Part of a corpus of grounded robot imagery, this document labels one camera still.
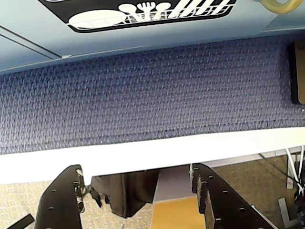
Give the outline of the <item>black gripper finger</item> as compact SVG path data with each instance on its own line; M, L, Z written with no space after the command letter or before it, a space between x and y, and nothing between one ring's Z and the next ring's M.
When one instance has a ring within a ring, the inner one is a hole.
M43 192L35 220L36 229L81 229L85 184L80 165L64 169Z
M277 228L210 167L190 164L190 181L207 229Z

